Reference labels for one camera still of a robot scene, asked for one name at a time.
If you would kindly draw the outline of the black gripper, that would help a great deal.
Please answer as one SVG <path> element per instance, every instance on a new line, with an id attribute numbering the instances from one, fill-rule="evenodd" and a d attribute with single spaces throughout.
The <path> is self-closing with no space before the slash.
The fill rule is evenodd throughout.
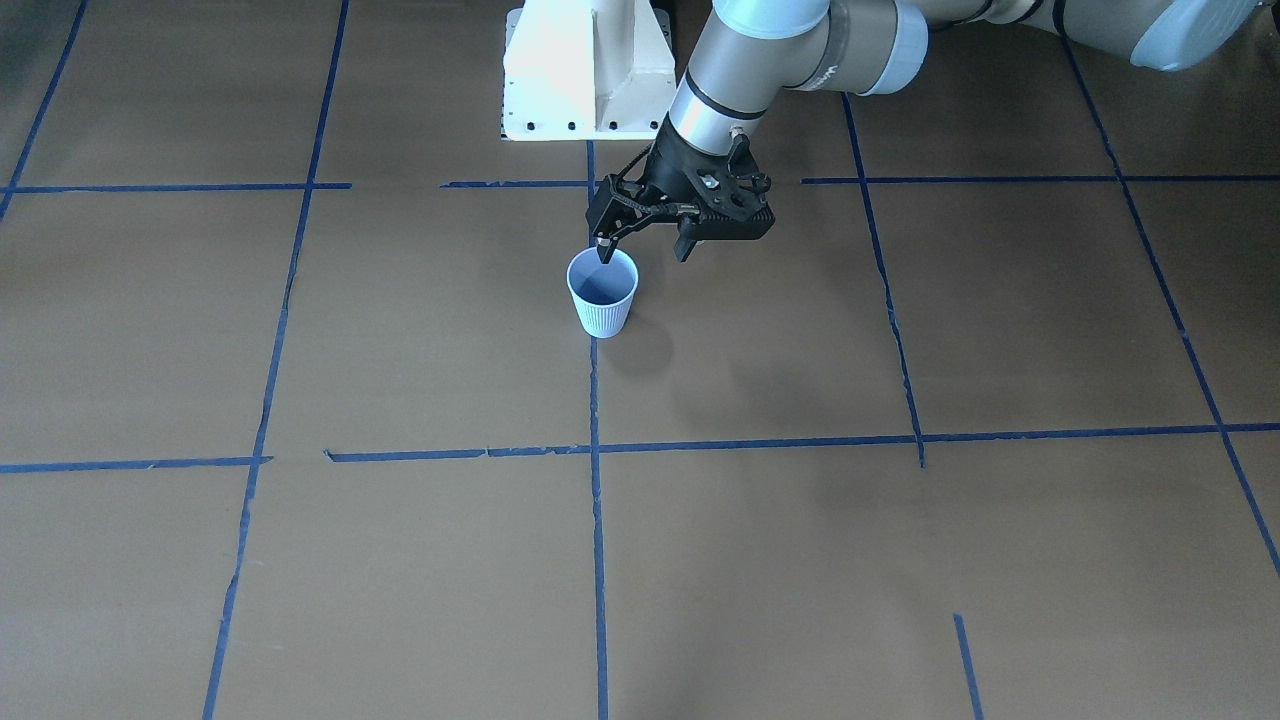
<path id="1" fill-rule="evenodd" d="M 716 155 L 689 143 L 666 119 L 645 151 L 600 182 L 586 210 L 588 233 L 608 265 L 625 236 L 672 224 L 676 260 L 685 263 L 703 242 L 760 240 L 776 220 L 769 190 L 745 131 L 731 129 L 730 151 Z"/>

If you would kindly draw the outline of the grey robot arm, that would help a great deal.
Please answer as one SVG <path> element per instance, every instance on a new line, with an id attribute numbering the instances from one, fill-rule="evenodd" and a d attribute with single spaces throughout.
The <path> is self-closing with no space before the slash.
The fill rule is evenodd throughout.
<path id="1" fill-rule="evenodd" d="M 931 37 L 986 22 L 1024 24 L 1161 72 L 1217 51 L 1253 1 L 717 1 L 643 173 L 608 174 L 586 213 L 602 263 L 652 224 L 678 229 L 675 256 L 754 241 L 774 223 L 771 178 L 751 138 L 782 90 L 895 94 L 919 73 Z"/>

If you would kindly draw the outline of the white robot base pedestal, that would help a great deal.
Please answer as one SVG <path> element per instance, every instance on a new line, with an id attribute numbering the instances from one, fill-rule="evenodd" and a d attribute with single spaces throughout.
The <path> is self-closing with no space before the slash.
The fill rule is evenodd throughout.
<path id="1" fill-rule="evenodd" d="M 502 61 L 515 142 L 652 141 L 677 85 L 655 1 L 526 1 L 506 15 Z"/>

